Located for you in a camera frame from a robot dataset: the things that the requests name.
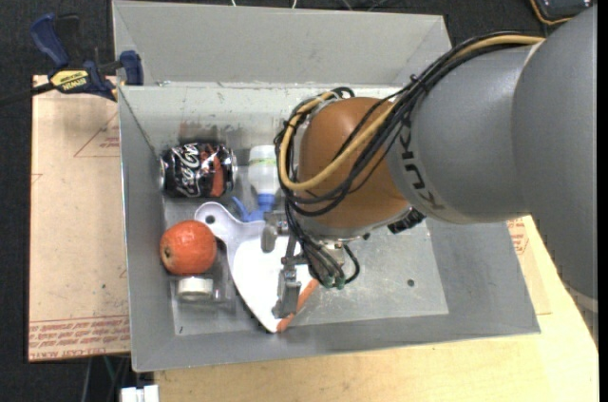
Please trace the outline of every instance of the blue object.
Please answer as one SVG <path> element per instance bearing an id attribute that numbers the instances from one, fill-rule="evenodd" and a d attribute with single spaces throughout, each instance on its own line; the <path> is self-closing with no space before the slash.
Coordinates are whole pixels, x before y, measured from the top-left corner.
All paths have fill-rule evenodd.
<path id="1" fill-rule="evenodd" d="M 90 83 L 83 88 L 83 93 L 95 94 L 102 98 L 115 101 L 112 89 L 114 85 L 111 81 L 102 77 L 97 70 L 97 65 L 93 61 L 84 61 L 83 68 L 88 72 L 90 76 Z"/>
<path id="2" fill-rule="evenodd" d="M 258 194 L 257 195 L 257 209 L 254 211 L 248 211 L 245 205 L 238 199 L 232 198 L 232 201 L 238 208 L 240 213 L 240 220 L 243 222 L 250 221 L 264 221 L 264 213 L 268 213 L 273 210 L 275 206 L 275 195 L 274 194 Z"/>
<path id="3" fill-rule="evenodd" d="M 135 50 L 126 50 L 119 58 L 126 73 L 126 83 L 128 85 L 143 85 L 143 68 L 140 56 Z"/>
<path id="4" fill-rule="evenodd" d="M 53 70 L 48 74 L 49 79 L 57 72 L 70 65 L 69 54 L 55 31 L 54 22 L 55 14 L 46 13 L 29 26 L 29 34 L 34 41 L 34 44 L 41 52 L 48 56 L 55 65 Z M 105 78 L 105 72 L 109 69 L 114 70 L 118 67 L 124 68 L 128 85 L 143 84 L 142 63 L 134 50 L 123 52 L 120 61 L 101 67 L 104 69 L 104 71 L 102 71 L 103 74 L 100 73 L 100 68 L 97 64 L 90 60 L 84 61 L 81 65 L 80 63 L 77 63 L 76 66 L 84 69 L 88 74 L 86 77 L 86 84 L 75 86 L 72 89 L 57 86 L 56 88 L 61 92 L 94 94 L 114 101 L 115 96 L 112 91 L 115 89 L 115 86 L 111 81 Z"/>
<path id="5" fill-rule="evenodd" d="M 61 69 L 69 64 L 69 55 L 55 33 L 54 21 L 54 13 L 44 14 L 29 26 L 29 35 L 36 47 L 50 57 L 55 68 Z"/>

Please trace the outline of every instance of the blue clamp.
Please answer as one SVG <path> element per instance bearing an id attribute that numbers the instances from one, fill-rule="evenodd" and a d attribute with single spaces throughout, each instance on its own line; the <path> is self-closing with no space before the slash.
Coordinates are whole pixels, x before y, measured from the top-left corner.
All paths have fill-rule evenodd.
<path id="1" fill-rule="evenodd" d="M 56 89 L 63 93 L 88 93 L 115 101 L 116 88 L 105 78 L 107 72 L 123 67 L 128 85 L 140 86 L 143 84 L 143 68 L 140 57 L 133 50 L 121 54 L 119 61 L 105 66 L 98 65 L 91 60 L 84 61 L 74 73 L 66 72 L 70 65 L 69 54 L 59 39 L 54 26 L 55 14 L 46 13 L 38 18 L 29 27 L 29 34 L 38 49 L 48 56 L 54 64 L 53 70 L 48 74 L 49 81 Z"/>

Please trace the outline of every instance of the coca-cola can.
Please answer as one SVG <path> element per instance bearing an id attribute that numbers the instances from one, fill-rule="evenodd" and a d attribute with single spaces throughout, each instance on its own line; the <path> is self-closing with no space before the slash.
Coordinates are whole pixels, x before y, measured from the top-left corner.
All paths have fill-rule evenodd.
<path id="1" fill-rule="evenodd" d="M 218 198 L 230 192 L 237 158 L 223 144 L 186 144 L 161 155 L 161 190 L 173 197 Z"/>

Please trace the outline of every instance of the white plastic object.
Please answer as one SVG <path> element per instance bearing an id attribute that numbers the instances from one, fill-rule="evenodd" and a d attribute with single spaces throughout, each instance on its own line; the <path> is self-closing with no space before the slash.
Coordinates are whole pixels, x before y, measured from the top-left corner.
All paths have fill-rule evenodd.
<path id="1" fill-rule="evenodd" d="M 206 299 L 213 294 L 213 279 L 185 277 L 178 280 L 177 295 L 182 300 L 195 301 Z"/>
<path id="2" fill-rule="evenodd" d="M 146 385 L 142 389 L 125 387 L 121 390 L 121 402 L 159 402 L 158 385 Z"/>
<path id="3" fill-rule="evenodd" d="M 258 194 L 274 194 L 279 187 L 274 145 L 256 145 L 249 152 L 249 182 Z"/>
<path id="4" fill-rule="evenodd" d="M 262 326 L 276 333 L 282 319 L 275 318 L 272 310 L 276 304 L 278 274 L 283 266 L 281 258 L 285 255 L 288 238 L 278 237 L 275 249 L 263 252 L 260 243 L 266 223 L 262 220 L 237 220 L 218 202 L 202 204 L 194 219 L 209 226 L 213 234 L 224 242 L 230 274 L 240 297 Z M 304 292 L 313 283 L 313 278 L 306 265 L 297 265 L 295 269 L 297 279 L 302 283 L 301 292 Z"/>

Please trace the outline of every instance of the white plastic spatula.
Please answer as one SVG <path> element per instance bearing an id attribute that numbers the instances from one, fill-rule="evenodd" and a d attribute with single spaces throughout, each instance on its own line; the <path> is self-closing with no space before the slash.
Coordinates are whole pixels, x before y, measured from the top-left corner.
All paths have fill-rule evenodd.
<path id="1" fill-rule="evenodd" d="M 260 246 L 264 221 L 243 222 L 217 202 L 206 202 L 195 213 L 195 220 L 205 223 L 216 238 L 226 245 L 228 265 L 240 296 L 257 320 L 271 333 L 283 331 L 292 319 L 276 319 L 272 313 L 277 299 L 281 257 L 285 255 L 287 237 L 276 239 L 275 250 L 264 253 Z M 306 265 L 296 266 L 302 283 L 298 310 L 318 282 L 311 278 Z"/>

